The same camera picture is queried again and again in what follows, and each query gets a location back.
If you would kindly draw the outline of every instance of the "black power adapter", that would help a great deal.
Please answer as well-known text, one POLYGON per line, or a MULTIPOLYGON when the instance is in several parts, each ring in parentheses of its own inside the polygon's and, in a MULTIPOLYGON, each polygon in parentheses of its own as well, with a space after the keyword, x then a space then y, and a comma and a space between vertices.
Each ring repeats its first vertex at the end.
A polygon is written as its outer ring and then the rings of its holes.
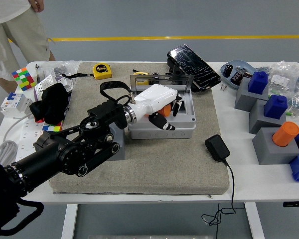
POLYGON ((205 145, 215 161, 223 162, 228 166, 226 158, 230 152, 220 135, 216 134, 206 139, 205 145))

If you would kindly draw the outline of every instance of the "rubik's cube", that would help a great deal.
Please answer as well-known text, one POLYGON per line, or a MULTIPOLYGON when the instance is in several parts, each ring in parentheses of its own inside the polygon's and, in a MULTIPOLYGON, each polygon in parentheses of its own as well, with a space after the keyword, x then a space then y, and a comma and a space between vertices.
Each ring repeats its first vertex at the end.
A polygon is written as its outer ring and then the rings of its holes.
POLYGON ((62 125, 63 125, 63 120, 58 123, 57 125, 52 125, 52 124, 46 124, 44 123, 44 126, 42 128, 43 131, 48 131, 48 132, 59 132, 62 130, 62 125))
POLYGON ((30 73, 25 67, 13 72, 12 76, 23 91, 26 91, 27 89, 30 89, 31 87, 34 87, 36 85, 33 78, 30 76, 30 73))

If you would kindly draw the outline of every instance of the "person's hand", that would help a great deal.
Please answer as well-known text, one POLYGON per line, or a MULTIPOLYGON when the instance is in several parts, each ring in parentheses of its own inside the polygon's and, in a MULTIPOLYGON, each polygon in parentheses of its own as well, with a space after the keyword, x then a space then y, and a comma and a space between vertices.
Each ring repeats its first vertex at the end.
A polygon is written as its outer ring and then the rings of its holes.
POLYGON ((44 10, 43 0, 29 0, 35 12, 42 12, 44 10))

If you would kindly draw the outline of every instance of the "yellow floor line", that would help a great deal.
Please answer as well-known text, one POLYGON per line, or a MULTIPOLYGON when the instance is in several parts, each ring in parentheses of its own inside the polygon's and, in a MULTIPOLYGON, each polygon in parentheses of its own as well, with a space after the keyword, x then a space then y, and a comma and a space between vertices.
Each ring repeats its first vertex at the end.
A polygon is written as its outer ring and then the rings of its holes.
POLYGON ((228 35, 228 36, 118 36, 118 37, 63 37, 53 41, 144 41, 144 40, 232 40, 232 39, 299 39, 299 35, 228 35))

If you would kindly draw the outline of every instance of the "gray mat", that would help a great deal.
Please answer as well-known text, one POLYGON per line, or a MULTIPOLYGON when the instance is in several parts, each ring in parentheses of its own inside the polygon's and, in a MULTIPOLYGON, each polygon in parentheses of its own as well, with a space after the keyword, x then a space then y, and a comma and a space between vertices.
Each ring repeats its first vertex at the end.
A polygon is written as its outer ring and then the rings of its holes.
MULTIPOLYGON (((92 73, 95 63, 81 63, 78 72, 92 73)), ((168 72, 167 64, 111 63, 111 79, 77 78, 64 129, 78 125, 87 110, 106 101, 100 95, 104 81, 130 85, 132 70, 168 72)), ((112 90, 117 98, 124 91, 112 90)), ((55 193, 123 193, 217 195, 229 187, 227 168, 210 156, 205 139, 220 134, 212 92, 194 93, 196 129, 191 139, 130 139, 125 132, 125 160, 106 161, 83 178, 59 173, 50 180, 55 193)))

